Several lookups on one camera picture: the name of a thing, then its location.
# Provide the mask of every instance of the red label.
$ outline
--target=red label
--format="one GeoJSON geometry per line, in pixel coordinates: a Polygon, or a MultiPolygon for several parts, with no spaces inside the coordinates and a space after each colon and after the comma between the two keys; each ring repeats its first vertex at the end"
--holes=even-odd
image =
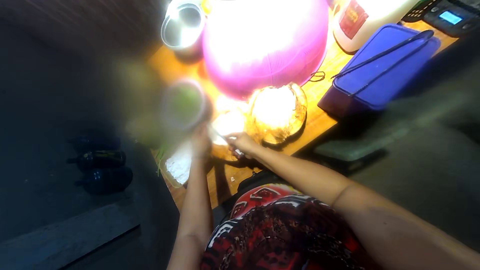
{"type": "Polygon", "coordinates": [[[357,4],[357,1],[351,0],[340,19],[340,29],[348,38],[352,39],[367,18],[368,14],[357,4]]]}

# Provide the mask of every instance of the blue container lid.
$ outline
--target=blue container lid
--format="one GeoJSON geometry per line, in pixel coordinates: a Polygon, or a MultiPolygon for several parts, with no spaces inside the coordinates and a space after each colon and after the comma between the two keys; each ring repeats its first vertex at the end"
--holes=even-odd
{"type": "MultiPolygon", "coordinates": [[[[419,31],[396,24],[384,25],[370,37],[342,71],[362,63],[418,33],[419,31]]],[[[439,39],[431,37],[423,48],[402,62],[398,62],[423,43],[423,39],[414,40],[373,62],[335,78],[333,84],[346,94],[352,94],[388,67],[395,65],[390,71],[370,83],[365,90],[355,95],[357,100],[367,103],[370,108],[380,110],[395,97],[440,47],[439,39]]]]}

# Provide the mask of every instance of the hand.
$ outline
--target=hand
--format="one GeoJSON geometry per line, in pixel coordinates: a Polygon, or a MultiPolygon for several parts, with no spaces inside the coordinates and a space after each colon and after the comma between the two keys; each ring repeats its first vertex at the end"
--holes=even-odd
{"type": "Polygon", "coordinates": [[[252,159],[257,149],[262,148],[257,144],[248,134],[245,132],[230,133],[225,136],[227,143],[230,145],[229,150],[232,151],[232,155],[236,158],[240,158],[240,155],[235,152],[235,149],[240,150],[246,158],[252,159]]]}
{"type": "Polygon", "coordinates": [[[212,141],[208,136],[207,123],[200,123],[192,134],[193,158],[207,158],[212,147],[212,141]]]}

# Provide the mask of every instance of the stainless steel pot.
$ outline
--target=stainless steel pot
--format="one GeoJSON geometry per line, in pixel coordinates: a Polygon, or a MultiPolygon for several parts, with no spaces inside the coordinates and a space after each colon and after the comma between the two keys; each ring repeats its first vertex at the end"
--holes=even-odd
{"type": "Polygon", "coordinates": [[[194,57],[202,51],[205,14],[192,3],[169,7],[160,31],[163,44],[181,56],[194,57]]]}

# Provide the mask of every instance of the red patterned clothing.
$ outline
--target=red patterned clothing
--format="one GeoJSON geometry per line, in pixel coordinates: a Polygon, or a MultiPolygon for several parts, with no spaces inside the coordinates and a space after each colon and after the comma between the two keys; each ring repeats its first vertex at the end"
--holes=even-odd
{"type": "Polygon", "coordinates": [[[346,222],[284,184],[243,194],[212,234],[200,269],[378,269],[346,222]]]}

